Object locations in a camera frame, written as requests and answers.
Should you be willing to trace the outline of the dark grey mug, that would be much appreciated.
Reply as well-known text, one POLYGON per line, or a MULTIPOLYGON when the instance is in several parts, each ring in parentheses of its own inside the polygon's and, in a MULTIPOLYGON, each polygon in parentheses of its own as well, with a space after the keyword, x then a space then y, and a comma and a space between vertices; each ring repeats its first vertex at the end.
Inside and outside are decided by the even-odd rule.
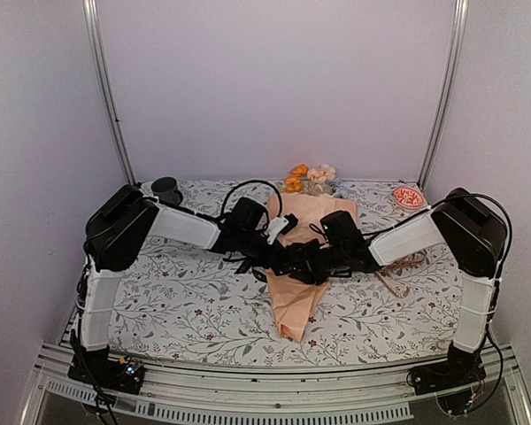
POLYGON ((178 188, 178 182, 173 177, 161 177, 155 180, 150 188, 161 204, 175 206, 182 203, 183 195, 178 188))

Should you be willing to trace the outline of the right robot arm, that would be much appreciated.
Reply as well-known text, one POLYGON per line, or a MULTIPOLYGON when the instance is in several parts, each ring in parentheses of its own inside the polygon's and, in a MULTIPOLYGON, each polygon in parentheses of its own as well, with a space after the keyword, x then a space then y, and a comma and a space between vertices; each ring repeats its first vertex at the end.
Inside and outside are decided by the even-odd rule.
POLYGON ((320 222, 324 243, 289 246, 289 274, 320 284, 338 273, 370 274, 426 249, 444 246, 462 289, 457 326, 440 367, 446 385, 473 373, 496 310, 505 261, 513 242, 512 219, 493 197, 453 189, 445 198, 397 224, 362 232, 343 211, 320 222))

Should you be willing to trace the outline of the red patterned small dish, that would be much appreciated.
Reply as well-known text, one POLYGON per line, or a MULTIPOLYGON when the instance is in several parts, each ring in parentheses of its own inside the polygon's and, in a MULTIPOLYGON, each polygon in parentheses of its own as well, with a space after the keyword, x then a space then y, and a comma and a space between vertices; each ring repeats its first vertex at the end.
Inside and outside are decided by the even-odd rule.
POLYGON ((393 200, 405 210, 416 211, 427 205, 423 194, 415 188, 400 186, 393 191, 393 200))

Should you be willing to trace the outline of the tan ribbon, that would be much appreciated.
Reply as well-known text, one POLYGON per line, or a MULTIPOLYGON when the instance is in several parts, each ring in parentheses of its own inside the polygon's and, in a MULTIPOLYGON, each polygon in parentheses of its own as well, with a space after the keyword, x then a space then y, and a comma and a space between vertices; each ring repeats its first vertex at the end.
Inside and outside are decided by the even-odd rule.
POLYGON ((425 258, 426 253, 424 251, 416 252, 384 266, 376 271, 374 276, 392 296, 398 299, 407 298, 411 291, 410 287, 407 283, 401 283, 399 279, 407 272, 421 266, 425 262, 425 258))

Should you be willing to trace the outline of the peach wrapping paper sheet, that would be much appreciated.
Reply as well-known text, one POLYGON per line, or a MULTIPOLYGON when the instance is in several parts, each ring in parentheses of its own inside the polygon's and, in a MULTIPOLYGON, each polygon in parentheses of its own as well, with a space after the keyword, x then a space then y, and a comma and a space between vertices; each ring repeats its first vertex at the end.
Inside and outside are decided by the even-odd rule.
MULTIPOLYGON (((358 204, 355 201, 329 196, 315 197, 297 193, 283 193, 281 199, 275 195, 270 196, 267 211, 274 214, 279 210, 284 215, 294 214, 297 218, 295 228, 286 235, 278 235, 278 240, 285 247, 311 240, 321 242, 322 236, 311 230, 310 225, 318 227, 320 219, 330 213, 345 211, 350 213, 353 220, 358 219, 358 204)), ((328 285, 307 285, 287 276, 277 276, 271 270, 265 274, 279 337, 301 341, 308 320, 328 285)))

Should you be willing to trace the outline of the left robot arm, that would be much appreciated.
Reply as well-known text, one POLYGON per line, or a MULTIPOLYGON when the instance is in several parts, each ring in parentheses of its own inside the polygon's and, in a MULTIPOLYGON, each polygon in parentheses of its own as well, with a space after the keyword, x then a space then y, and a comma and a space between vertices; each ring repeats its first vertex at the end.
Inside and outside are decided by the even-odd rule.
POLYGON ((292 367, 311 349, 284 338, 273 291, 239 266, 267 246, 262 227, 281 216, 271 200, 243 194, 219 206, 214 183, 187 203, 164 205, 147 187, 122 187, 86 226, 85 268, 75 323, 81 372, 108 383, 119 353, 170 361, 292 367))

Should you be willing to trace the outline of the orange fake flower stem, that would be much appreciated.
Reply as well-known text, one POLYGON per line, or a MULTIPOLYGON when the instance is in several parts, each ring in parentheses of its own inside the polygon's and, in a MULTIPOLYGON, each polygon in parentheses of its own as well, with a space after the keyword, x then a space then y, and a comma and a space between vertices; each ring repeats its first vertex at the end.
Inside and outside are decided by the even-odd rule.
POLYGON ((333 188, 335 178, 336 170, 330 165, 308 167, 301 164, 289 172, 283 190, 287 193, 331 197, 335 191, 333 188))

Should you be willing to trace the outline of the black printed ribbon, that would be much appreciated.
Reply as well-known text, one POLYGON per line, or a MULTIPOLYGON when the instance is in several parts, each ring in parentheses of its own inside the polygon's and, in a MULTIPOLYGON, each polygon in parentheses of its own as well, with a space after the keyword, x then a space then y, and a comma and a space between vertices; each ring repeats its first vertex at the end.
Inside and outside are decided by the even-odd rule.
POLYGON ((251 274, 257 281, 267 283, 266 273, 255 264, 253 259, 244 258, 237 261, 240 265, 236 268, 235 274, 251 274))

